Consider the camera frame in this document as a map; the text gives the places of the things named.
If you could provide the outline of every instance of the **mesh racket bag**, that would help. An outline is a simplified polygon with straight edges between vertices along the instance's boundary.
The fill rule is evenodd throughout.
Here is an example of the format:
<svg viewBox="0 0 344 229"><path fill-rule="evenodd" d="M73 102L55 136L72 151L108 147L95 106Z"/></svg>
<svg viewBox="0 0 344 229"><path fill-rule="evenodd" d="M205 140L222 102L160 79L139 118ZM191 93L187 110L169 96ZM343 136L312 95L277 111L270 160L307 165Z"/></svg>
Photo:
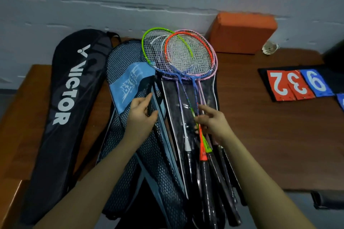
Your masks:
<svg viewBox="0 0 344 229"><path fill-rule="evenodd" d="M105 78L110 36L85 29L67 36L55 49L49 111L21 224L37 223L67 193L83 132Z"/></svg>
<svg viewBox="0 0 344 229"><path fill-rule="evenodd" d="M156 87L155 70L144 60L140 40L123 42L112 50L106 62L106 76L116 107L97 162L122 139L132 99L153 91L149 111L159 110L159 117L148 139L127 164L103 212L108 217L121 217L146 179L168 228L185 227L187 202L164 125L163 95Z"/></svg>

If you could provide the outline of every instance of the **orange foam block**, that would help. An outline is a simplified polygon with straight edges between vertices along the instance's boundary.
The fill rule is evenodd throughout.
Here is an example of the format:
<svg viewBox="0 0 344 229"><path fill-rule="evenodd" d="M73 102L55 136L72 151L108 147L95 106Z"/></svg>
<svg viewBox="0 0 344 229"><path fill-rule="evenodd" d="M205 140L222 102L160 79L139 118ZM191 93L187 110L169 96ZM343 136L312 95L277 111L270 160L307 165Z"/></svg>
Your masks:
<svg viewBox="0 0 344 229"><path fill-rule="evenodd" d="M215 52L255 54L277 29L273 16L221 12L210 32Z"/></svg>

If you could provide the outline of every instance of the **gray wall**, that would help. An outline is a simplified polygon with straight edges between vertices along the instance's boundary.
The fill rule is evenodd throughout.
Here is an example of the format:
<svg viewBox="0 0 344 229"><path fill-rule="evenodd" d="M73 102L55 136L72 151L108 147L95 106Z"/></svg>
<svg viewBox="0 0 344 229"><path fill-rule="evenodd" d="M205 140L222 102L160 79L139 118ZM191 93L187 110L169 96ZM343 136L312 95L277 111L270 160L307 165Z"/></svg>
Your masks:
<svg viewBox="0 0 344 229"><path fill-rule="evenodd" d="M273 14L272 40L282 47L323 52L344 38L343 0L0 0L0 88L18 88L34 63L50 64L59 41L76 30L205 33L221 10Z"/></svg>

